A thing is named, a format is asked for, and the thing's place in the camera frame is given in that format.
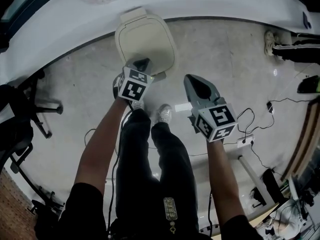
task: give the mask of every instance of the white cube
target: white cube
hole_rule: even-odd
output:
[[[202,109],[192,109],[194,126],[208,142],[224,139],[231,135],[238,124],[231,104],[223,104]]]
[[[126,100],[141,101],[154,77],[124,66],[118,83],[118,96]]]

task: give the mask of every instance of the chair wheel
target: chair wheel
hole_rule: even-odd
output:
[[[58,106],[58,107],[56,108],[56,112],[57,112],[59,115],[61,115],[61,114],[64,112],[64,107],[63,107],[63,106]]]
[[[41,70],[40,72],[38,72],[37,77],[38,77],[38,79],[45,78],[45,72],[43,70]]]
[[[52,132],[48,131],[48,133],[46,134],[46,139],[50,139],[52,137]]]
[[[11,163],[10,169],[11,169],[11,171],[13,171],[15,174],[17,174],[17,173],[19,172],[19,167],[18,167],[14,162]]]

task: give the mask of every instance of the beige lid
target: beige lid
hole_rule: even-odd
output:
[[[167,75],[177,67],[176,45],[162,18],[138,8],[123,14],[121,20],[115,43],[123,64],[131,59],[149,58],[152,76],[162,72]]]

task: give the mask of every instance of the white curved surface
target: white curved surface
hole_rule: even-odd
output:
[[[309,13],[298,0],[116,0],[105,5],[51,0],[21,27],[10,40],[9,49],[0,54],[0,84],[29,76],[71,49],[115,31],[120,15],[140,6],[163,19],[232,17],[316,34],[314,28],[305,29],[302,15]]]

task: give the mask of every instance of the gray floor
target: gray floor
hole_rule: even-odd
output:
[[[183,86],[185,74],[195,74],[212,81],[220,94],[231,103],[238,115],[250,107],[255,113],[255,122],[250,127],[268,126],[272,123],[271,114],[266,110],[268,100],[286,97],[301,100],[312,95],[297,94],[297,86],[305,77],[303,64],[295,70],[291,61],[276,60],[264,54],[265,26],[253,23],[224,20],[190,20],[168,24],[176,42],[180,65],[171,78],[153,84],[146,102],[150,109],[163,103],[175,105],[187,103]],[[290,43],[288,32],[276,31],[283,43]],[[86,46],[55,62],[45,70],[46,77],[38,84],[38,99],[50,97],[61,101],[62,115],[46,114],[44,120],[53,133],[45,140],[34,130],[34,151],[23,163],[23,168],[37,184],[55,191],[63,201],[69,196],[75,179],[78,163],[85,148],[85,133],[97,127],[113,102],[112,81],[120,73],[122,62],[116,49],[114,37],[109,37]],[[276,167],[283,173],[295,149],[304,122],[307,104],[283,101],[274,104],[275,124],[268,129],[254,132],[253,149],[266,166]],[[190,155],[197,183],[198,215],[200,228],[208,226],[207,212],[210,193],[208,157],[206,142],[202,135],[195,135],[187,116],[189,110],[173,112],[171,131],[185,144]],[[239,120],[244,129],[251,121],[248,112]],[[237,142],[242,133],[235,131],[225,143]],[[265,168],[250,148],[237,149],[236,145],[225,145],[234,169],[242,205],[247,214],[253,211],[249,198],[254,187],[248,174],[235,159],[244,155],[254,171],[261,175]],[[159,178],[159,156],[156,150],[149,150],[149,161],[154,176]],[[107,179],[104,198],[105,217],[111,197],[111,183]],[[214,205],[211,208],[214,224],[218,223]]]

